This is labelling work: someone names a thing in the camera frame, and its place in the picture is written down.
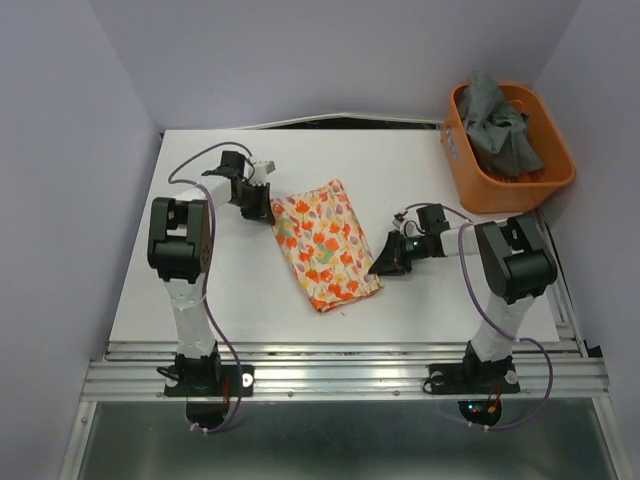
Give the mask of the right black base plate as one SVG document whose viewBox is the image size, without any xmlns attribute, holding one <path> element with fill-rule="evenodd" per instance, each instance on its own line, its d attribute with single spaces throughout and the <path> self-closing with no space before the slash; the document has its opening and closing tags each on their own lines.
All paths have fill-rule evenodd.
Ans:
<svg viewBox="0 0 640 480">
<path fill-rule="evenodd" d="M 437 363 L 428 366 L 429 375 L 422 381 L 424 393 L 432 395 L 481 396 L 490 393 L 517 394 L 521 391 L 518 380 L 507 381 L 507 374 L 515 369 L 480 369 L 472 371 L 461 363 Z"/>
</svg>

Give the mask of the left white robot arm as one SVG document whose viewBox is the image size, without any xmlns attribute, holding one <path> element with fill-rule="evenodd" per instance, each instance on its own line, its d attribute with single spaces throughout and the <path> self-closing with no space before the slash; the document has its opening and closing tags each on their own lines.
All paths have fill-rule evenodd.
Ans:
<svg viewBox="0 0 640 480">
<path fill-rule="evenodd" d="M 222 335 L 214 332 L 206 305 L 216 209 L 233 205 L 244 219 L 272 226 L 269 176 L 275 170 L 274 162 L 254 162 L 249 152 L 223 150 L 220 164 L 198 180 L 172 172 L 168 183 L 186 189 L 151 203 L 147 260 L 169 295 L 178 334 L 174 365 L 159 370 L 171 387 L 210 394 L 226 379 L 217 344 Z"/>
</svg>

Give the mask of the floral orange skirt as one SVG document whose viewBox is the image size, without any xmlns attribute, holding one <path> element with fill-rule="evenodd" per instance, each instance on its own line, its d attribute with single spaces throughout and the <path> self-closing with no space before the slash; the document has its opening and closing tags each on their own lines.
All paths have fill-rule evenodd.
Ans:
<svg viewBox="0 0 640 480">
<path fill-rule="evenodd" d="M 383 284 L 342 182 L 271 201 L 272 230 L 313 309 L 327 313 L 376 295 Z"/>
</svg>

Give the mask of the orange plastic basket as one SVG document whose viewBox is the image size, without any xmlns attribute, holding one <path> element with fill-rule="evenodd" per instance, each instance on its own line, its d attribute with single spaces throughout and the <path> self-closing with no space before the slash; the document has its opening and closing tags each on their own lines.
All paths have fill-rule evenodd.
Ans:
<svg viewBox="0 0 640 480">
<path fill-rule="evenodd" d="M 487 114 L 455 87 L 441 142 L 463 208 L 526 212 L 569 185 L 576 167 L 547 109 L 529 88 L 501 83 Z"/>
</svg>

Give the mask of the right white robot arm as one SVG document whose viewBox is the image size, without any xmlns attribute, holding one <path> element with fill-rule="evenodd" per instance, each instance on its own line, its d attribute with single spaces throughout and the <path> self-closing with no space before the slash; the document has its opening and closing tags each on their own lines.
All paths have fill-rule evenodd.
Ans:
<svg viewBox="0 0 640 480">
<path fill-rule="evenodd" d="M 457 363 L 435 363 L 428 367 L 423 383 L 433 395 L 517 393 L 520 390 L 513 364 L 513 347 L 524 342 L 519 330 L 534 301 L 558 276 L 558 267 L 530 214 L 504 221 L 458 228 L 446 218 L 442 204 L 413 205 L 418 217 L 417 233 L 404 232 L 408 213 L 394 217 L 394 228 L 381 253 L 369 269 L 378 276 L 401 276 L 411 272 L 414 262 L 431 258 L 457 257 L 465 287 L 472 287 L 467 259 L 479 257 L 489 298 L 481 303 L 471 298 L 481 323 Z"/>
</svg>

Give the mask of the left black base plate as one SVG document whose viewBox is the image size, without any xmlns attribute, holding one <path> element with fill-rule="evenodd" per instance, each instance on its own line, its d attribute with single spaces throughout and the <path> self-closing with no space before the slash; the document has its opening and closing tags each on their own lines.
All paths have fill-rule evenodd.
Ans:
<svg viewBox="0 0 640 480">
<path fill-rule="evenodd" d="M 242 375 L 236 365 L 222 365 L 220 379 L 204 377 L 195 380 L 180 380 L 174 366 L 157 367 L 156 371 L 165 380 L 166 397 L 251 397 L 253 395 L 255 368 L 242 364 Z"/>
</svg>

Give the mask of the grey skirt in basket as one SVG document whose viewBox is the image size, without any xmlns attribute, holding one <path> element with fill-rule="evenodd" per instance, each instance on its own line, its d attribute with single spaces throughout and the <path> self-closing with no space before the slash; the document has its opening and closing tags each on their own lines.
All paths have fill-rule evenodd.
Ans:
<svg viewBox="0 0 640 480">
<path fill-rule="evenodd" d="M 483 170 L 516 178 L 543 169 L 544 162 L 528 140 L 529 116 L 511 105 L 490 76 L 472 72 L 457 107 Z"/>
</svg>

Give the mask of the aluminium rail frame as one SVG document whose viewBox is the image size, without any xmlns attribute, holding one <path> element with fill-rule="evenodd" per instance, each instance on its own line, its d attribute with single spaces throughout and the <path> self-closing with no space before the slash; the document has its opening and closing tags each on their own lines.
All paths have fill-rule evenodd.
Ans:
<svg viewBox="0 0 640 480">
<path fill-rule="evenodd" d="M 496 431 L 454 396 L 424 393 L 428 366 L 462 360 L 486 303 L 481 262 L 418 262 L 373 297 L 325 314 L 303 298 L 269 229 L 219 214 L 208 287 L 226 365 L 255 368 L 229 429 L 205 435 L 156 368 L 177 334 L 142 223 L 105 353 L 86 373 L 65 479 L 632 479 L 602 357 L 589 353 L 563 280 L 521 326 L 521 391 Z"/>
</svg>

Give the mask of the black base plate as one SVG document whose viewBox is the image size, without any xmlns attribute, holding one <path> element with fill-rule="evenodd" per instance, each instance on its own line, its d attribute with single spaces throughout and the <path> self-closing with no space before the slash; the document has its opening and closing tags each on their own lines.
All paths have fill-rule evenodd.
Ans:
<svg viewBox="0 0 640 480">
<path fill-rule="evenodd" d="M 480 369 L 472 371 L 461 363 L 437 363 L 428 366 L 429 375 L 422 381 L 424 393 L 432 395 L 481 396 L 490 393 L 517 394 L 521 391 L 518 380 L 507 381 L 507 374 L 515 369 Z"/>
<path fill-rule="evenodd" d="M 166 397 L 251 397 L 253 395 L 255 368 L 242 364 L 242 375 L 236 365 L 222 365 L 220 379 L 204 377 L 195 380 L 180 380 L 174 366 L 157 367 L 156 371 L 165 380 Z"/>
</svg>

